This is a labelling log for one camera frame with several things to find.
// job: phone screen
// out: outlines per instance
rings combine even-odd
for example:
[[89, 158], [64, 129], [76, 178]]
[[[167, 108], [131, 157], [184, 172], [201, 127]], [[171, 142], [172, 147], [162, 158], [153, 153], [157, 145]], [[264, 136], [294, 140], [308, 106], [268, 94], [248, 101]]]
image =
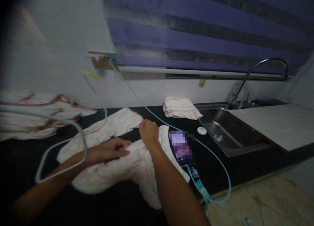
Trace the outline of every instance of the phone screen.
[[170, 131], [169, 138], [179, 165], [193, 164], [193, 154], [186, 133], [184, 131]]

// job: person's left hand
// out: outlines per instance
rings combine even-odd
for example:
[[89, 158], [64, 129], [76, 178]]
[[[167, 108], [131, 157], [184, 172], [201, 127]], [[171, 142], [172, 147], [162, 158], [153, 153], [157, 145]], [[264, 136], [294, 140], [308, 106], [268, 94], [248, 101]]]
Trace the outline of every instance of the person's left hand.
[[86, 164], [92, 166], [101, 162], [108, 162], [112, 159], [129, 155], [127, 147], [131, 141], [122, 138], [113, 138], [97, 146], [88, 149]]

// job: wall switch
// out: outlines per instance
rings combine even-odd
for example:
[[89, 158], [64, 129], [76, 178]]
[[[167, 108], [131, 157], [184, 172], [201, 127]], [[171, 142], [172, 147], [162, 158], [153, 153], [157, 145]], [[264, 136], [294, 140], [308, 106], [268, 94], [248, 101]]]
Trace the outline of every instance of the wall switch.
[[205, 86], [206, 80], [200, 80], [199, 87], [203, 88]]

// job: white round object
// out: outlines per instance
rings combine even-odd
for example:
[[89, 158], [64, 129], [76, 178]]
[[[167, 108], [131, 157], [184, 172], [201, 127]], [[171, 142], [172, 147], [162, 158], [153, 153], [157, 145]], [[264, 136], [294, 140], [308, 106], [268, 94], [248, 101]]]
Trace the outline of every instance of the white round object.
[[201, 134], [201, 135], [207, 134], [207, 131], [206, 131], [206, 129], [205, 129], [204, 127], [198, 127], [198, 128], [197, 128], [197, 132], [198, 132], [199, 134]]

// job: window blind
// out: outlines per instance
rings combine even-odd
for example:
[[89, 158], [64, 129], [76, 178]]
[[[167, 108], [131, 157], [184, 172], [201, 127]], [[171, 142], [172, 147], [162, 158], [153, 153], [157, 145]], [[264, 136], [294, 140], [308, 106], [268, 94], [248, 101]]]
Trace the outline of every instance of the window blind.
[[[103, 0], [118, 64], [295, 75], [314, 47], [313, 0]], [[255, 73], [281, 74], [278, 62]]]

